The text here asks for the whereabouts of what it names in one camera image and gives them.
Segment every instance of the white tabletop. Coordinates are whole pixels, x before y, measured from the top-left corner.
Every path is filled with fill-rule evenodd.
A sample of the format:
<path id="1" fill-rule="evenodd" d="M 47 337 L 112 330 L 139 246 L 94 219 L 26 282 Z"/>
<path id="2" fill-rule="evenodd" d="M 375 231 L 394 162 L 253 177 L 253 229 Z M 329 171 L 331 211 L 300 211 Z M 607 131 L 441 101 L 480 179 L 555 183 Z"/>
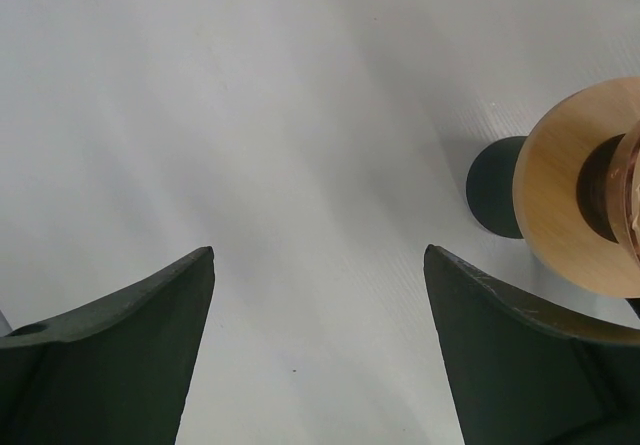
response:
<path id="1" fill-rule="evenodd" d="M 0 33 L 12 326 L 216 251 L 179 444 L 462 444 L 429 243 L 634 323 L 480 229 L 463 184 L 640 74 L 640 0 L 1 0 Z"/>

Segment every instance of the white table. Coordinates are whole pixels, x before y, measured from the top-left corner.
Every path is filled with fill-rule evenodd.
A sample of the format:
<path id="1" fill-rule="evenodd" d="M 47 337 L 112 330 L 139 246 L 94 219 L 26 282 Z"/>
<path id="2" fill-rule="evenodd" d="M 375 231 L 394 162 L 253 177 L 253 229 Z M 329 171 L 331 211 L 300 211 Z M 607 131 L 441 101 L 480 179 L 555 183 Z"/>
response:
<path id="1" fill-rule="evenodd" d="M 640 0 L 1 0 L 0 308 L 18 327 L 211 244 L 179 444 L 461 444 L 428 243 L 635 323 L 462 190 L 492 140 L 640 74 L 639 31 Z"/>

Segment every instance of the dark cylindrical leg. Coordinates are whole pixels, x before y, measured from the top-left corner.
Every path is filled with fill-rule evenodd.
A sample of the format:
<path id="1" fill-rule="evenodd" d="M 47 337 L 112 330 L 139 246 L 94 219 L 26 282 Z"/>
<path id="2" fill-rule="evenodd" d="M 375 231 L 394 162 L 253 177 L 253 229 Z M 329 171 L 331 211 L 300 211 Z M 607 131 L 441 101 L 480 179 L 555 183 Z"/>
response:
<path id="1" fill-rule="evenodd" d="M 507 238 L 522 238 L 513 209 L 513 174 L 527 137 L 509 137 L 485 148 L 467 175 L 467 203 L 487 230 Z"/>

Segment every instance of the round wooden plate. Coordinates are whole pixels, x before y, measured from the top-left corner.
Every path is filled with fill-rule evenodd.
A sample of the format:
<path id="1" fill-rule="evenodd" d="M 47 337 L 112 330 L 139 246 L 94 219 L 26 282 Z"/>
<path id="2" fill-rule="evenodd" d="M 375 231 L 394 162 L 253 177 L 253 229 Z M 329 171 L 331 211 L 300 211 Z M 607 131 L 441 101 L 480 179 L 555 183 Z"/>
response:
<path id="1" fill-rule="evenodd" d="M 513 202 L 533 252 L 569 281 L 593 292 L 640 297 L 640 267 L 619 244 L 594 232 L 576 200 L 578 175 L 601 143 L 640 121 L 640 77 L 609 80 L 552 108 L 518 157 Z"/>

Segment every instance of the wooden object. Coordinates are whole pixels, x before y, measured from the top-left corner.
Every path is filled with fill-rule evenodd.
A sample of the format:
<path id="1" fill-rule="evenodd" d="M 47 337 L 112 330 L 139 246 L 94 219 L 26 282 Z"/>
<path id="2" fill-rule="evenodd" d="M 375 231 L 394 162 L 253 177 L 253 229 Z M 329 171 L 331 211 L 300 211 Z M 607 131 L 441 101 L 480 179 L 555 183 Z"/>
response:
<path id="1" fill-rule="evenodd" d="M 640 331 L 554 305 L 439 247 L 424 273 L 467 445 L 640 443 Z"/>
<path id="2" fill-rule="evenodd" d="M 0 338 L 0 443 L 175 443 L 213 287 L 203 248 Z"/>
<path id="3" fill-rule="evenodd" d="M 640 266 L 596 233 L 576 199 L 585 161 L 640 120 L 640 77 L 609 80 L 563 100 L 533 129 L 519 155 L 513 203 L 525 240 L 550 268 L 603 295 L 640 297 Z"/>

